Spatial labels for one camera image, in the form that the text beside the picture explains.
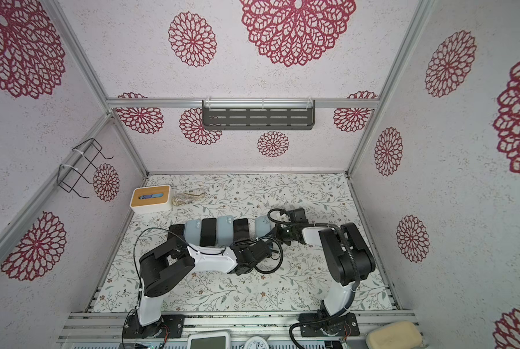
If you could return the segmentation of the beige sponge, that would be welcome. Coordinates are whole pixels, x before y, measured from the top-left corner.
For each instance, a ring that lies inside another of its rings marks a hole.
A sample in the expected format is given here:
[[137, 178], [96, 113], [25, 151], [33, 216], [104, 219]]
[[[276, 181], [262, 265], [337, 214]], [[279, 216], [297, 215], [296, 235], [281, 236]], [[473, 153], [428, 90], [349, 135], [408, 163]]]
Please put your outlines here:
[[414, 323], [399, 321], [370, 332], [365, 342], [370, 349], [411, 349], [421, 347], [423, 337]]

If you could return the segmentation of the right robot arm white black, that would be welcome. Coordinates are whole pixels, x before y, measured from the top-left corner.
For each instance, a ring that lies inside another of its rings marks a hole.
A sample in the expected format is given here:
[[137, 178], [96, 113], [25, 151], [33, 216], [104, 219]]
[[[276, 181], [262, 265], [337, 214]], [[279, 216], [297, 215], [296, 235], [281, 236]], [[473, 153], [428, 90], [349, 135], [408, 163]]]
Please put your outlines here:
[[284, 244], [297, 241], [322, 248], [328, 271], [334, 281], [321, 303], [322, 318], [345, 314], [360, 283], [376, 270], [376, 261], [359, 228], [352, 222], [336, 225], [309, 222], [303, 209], [270, 209], [274, 238]]

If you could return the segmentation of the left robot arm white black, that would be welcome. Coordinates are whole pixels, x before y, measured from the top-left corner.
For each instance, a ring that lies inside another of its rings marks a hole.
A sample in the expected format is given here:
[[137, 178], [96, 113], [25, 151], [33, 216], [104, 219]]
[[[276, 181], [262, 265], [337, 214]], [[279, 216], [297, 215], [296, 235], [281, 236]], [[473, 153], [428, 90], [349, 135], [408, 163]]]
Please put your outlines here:
[[198, 247], [180, 238], [172, 238], [139, 259], [141, 291], [136, 316], [140, 326], [159, 321], [162, 302], [175, 286], [190, 273], [219, 272], [238, 276], [260, 271], [258, 264], [272, 257], [264, 237], [241, 241], [229, 247]]

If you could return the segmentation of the black phone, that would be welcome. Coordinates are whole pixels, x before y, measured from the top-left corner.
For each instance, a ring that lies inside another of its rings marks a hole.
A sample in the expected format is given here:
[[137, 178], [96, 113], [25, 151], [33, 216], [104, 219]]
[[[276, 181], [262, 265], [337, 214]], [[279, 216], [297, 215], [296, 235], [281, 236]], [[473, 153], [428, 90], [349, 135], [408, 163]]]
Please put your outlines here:
[[251, 240], [249, 222], [247, 218], [233, 221], [233, 244], [240, 244]]
[[201, 221], [200, 247], [214, 247], [217, 244], [217, 219], [206, 218]]

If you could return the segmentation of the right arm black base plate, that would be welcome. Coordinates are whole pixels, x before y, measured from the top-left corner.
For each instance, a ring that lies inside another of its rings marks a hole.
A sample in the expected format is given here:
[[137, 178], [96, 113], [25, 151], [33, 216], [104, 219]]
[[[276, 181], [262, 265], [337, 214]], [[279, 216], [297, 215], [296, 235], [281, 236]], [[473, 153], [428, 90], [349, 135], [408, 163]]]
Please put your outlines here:
[[320, 322], [316, 324], [304, 324], [305, 322], [312, 322], [325, 318], [322, 312], [316, 314], [302, 314], [299, 316], [299, 322], [302, 323], [300, 327], [302, 337], [349, 337], [359, 336], [360, 327], [357, 323], [356, 315], [353, 313], [346, 313], [338, 318], [329, 321]]

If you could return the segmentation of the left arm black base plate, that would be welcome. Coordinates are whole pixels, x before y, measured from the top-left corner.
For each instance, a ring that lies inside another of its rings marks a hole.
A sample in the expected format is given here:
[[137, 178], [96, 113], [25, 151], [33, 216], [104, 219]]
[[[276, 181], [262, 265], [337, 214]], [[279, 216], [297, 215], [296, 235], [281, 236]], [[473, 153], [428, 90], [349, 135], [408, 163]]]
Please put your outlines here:
[[184, 315], [161, 315], [158, 321], [140, 325], [135, 312], [130, 312], [123, 325], [122, 339], [176, 339], [182, 336]]

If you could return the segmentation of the round white dial timer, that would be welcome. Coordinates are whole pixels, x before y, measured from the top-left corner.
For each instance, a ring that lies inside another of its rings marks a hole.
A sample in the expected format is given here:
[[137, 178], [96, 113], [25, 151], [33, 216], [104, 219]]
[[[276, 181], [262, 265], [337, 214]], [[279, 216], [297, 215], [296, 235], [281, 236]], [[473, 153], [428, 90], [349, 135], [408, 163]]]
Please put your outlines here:
[[267, 340], [262, 337], [254, 336], [249, 338], [245, 344], [244, 349], [269, 349]]

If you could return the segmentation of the white box with wooden top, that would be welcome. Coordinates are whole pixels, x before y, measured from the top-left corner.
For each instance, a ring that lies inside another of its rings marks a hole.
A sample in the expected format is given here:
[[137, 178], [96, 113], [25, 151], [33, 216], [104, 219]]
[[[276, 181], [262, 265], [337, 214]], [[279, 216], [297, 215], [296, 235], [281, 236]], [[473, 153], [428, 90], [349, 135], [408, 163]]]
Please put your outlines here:
[[167, 212], [173, 208], [169, 185], [137, 188], [133, 191], [130, 209], [136, 215]]

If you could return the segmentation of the grey wall shelf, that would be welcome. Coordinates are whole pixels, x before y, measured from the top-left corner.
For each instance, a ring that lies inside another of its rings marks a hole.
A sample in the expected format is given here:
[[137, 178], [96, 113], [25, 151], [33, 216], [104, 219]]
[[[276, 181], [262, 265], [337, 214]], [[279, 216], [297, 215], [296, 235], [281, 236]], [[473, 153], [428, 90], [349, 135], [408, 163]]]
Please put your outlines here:
[[315, 126], [313, 100], [297, 103], [203, 100], [202, 123], [209, 131], [304, 131]]

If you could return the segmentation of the white digital display device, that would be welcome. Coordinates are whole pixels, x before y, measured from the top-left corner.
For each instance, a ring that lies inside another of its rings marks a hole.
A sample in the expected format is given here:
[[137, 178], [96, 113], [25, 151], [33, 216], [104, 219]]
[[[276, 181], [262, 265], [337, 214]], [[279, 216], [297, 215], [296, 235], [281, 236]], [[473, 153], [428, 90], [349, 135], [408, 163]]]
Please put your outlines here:
[[203, 332], [191, 334], [187, 340], [187, 349], [231, 349], [232, 339], [227, 331]]

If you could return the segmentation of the light blue phone case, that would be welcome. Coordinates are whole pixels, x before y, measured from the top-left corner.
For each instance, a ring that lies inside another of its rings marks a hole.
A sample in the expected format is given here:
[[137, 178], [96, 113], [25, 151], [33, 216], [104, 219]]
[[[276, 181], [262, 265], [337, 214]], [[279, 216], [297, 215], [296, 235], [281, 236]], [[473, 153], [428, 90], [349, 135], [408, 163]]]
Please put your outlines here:
[[201, 220], [190, 220], [187, 221], [184, 225], [184, 238], [188, 244], [193, 244], [195, 246], [200, 245], [201, 239], [201, 229], [202, 229], [202, 221]]
[[255, 219], [255, 237], [261, 238], [271, 231], [271, 221], [264, 215]]
[[217, 241], [216, 244], [219, 247], [228, 247], [234, 241], [234, 230], [233, 230], [233, 217], [222, 216], [217, 218]]

